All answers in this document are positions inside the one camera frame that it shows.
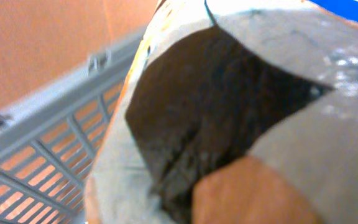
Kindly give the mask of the yellow orange snack bag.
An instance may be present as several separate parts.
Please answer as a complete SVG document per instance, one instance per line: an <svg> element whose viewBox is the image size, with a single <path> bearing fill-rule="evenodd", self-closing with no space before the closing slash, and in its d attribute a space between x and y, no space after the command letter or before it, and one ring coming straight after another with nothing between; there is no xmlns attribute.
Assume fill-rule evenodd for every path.
<svg viewBox="0 0 358 224"><path fill-rule="evenodd" d="M91 182L100 223L358 223L358 22L160 1Z"/></svg>

